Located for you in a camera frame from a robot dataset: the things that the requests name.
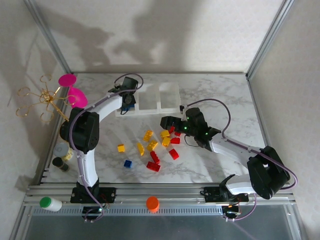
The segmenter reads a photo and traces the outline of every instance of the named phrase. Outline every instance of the lego brick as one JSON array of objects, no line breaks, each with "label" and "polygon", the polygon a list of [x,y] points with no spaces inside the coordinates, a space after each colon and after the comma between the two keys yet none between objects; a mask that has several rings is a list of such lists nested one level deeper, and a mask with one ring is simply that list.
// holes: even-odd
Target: lego brick
[{"label": "lego brick", "polygon": [[164,147],[168,147],[169,146],[169,144],[170,144],[170,138],[169,137],[164,137],[163,138],[163,141],[162,141],[162,146],[164,146]]},{"label": "lego brick", "polygon": [[173,160],[176,160],[177,158],[179,158],[179,154],[177,153],[176,150],[172,149],[169,151],[169,154],[171,155],[171,157],[173,158]]},{"label": "lego brick", "polygon": [[152,152],[156,146],[157,146],[158,142],[156,140],[152,140],[149,145],[146,147],[146,149],[149,150],[149,152]]},{"label": "lego brick", "polygon": [[148,164],[146,165],[147,169],[150,169],[150,170],[155,171],[155,172],[159,172],[160,167],[161,167],[160,165],[158,165],[158,164],[156,164],[156,163],[154,163],[152,161],[149,161]]},{"label": "lego brick", "polygon": [[143,137],[143,141],[149,142],[149,141],[150,141],[150,138],[151,138],[151,136],[152,136],[153,133],[154,133],[154,132],[151,131],[151,130],[146,131],[146,132],[145,132],[145,135],[144,135],[144,137]]},{"label": "lego brick", "polygon": [[119,144],[118,145],[118,152],[119,153],[124,153],[125,152],[125,145],[124,144]]},{"label": "lego brick", "polygon": [[169,133],[168,130],[164,130],[164,131],[161,132],[160,135],[161,135],[162,138],[165,138],[165,137],[169,137],[169,136],[170,136],[170,133]]},{"label": "lego brick", "polygon": [[159,164],[160,163],[160,159],[159,159],[159,157],[157,156],[157,154],[154,151],[151,151],[150,155],[151,155],[151,157],[152,157],[152,159],[153,159],[155,164]]},{"label": "lego brick", "polygon": [[174,137],[170,141],[171,144],[180,144],[180,138],[179,137]]},{"label": "lego brick", "polygon": [[125,160],[124,165],[125,168],[130,169],[132,166],[132,161]]},{"label": "lego brick", "polygon": [[137,144],[137,147],[138,147],[138,150],[140,152],[140,155],[143,156],[144,153],[145,153],[145,149],[144,149],[144,146],[142,146],[142,144],[140,142],[138,142]]},{"label": "lego brick", "polygon": [[169,134],[172,134],[174,131],[175,131],[175,127],[174,126],[170,127]]}]

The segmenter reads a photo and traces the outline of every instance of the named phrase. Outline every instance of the orange bottle cap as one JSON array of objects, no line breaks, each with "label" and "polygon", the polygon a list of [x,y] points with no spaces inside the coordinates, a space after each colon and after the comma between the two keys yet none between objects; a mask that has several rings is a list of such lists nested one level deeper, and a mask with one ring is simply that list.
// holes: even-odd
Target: orange bottle cap
[{"label": "orange bottle cap", "polygon": [[155,196],[151,196],[146,200],[146,207],[152,213],[156,213],[159,210],[159,200]]}]

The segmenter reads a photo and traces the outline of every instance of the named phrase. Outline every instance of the clear plastic container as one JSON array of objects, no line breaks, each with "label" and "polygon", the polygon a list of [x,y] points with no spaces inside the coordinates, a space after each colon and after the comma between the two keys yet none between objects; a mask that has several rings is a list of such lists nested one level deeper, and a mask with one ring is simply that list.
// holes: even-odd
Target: clear plastic container
[{"label": "clear plastic container", "polygon": [[115,111],[117,117],[180,112],[179,86],[175,82],[145,83],[135,92],[134,97],[134,107],[125,115],[120,115],[121,110],[118,109]]}]

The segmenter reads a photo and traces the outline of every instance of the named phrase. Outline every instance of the white marble table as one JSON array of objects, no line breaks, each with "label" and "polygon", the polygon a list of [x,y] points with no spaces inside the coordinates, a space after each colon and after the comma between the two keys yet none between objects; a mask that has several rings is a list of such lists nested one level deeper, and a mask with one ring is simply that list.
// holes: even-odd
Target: white marble table
[{"label": "white marble table", "polygon": [[[76,87],[86,94],[89,103],[101,97],[113,87],[120,74],[82,73],[77,77]],[[231,112],[231,125],[226,135],[248,145],[264,147],[257,115],[244,74],[142,74],[146,83],[177,82],[181,103],[187,104],[204,98],[217,98],[226,103]],[[218,103],[207,101],[195,105],[200,107],[208,125],[222,130],[227,121],[227,112]],[[114,113],[100,123],[100,140],[95,151],[95,166],[101,183],[205,183],[222,181],[230,174],[247,173],[247,169],[221,154],[209,152],[200,147],[181,144],[174,148],[180,155],[173,160],[168,150],[161,145],[161,117],[164,115],[121,116]],[[152,161],[145,150],[140,156],[137,142],[145,143],[142,138],[146,130],[154,132],[159,144],[155,151],[160,158],[161,169],[154,172],[146,168]],[[189,144],[194,140],[187,137]],[[117,146],[125,145],[125,153],[119,153]],[[125,168],[124,161],[131,160],[132,168]],[[62,172],[52,164],[46,183],[75,183],[77,181],[76,158],[68,161],[70,170]]]}]

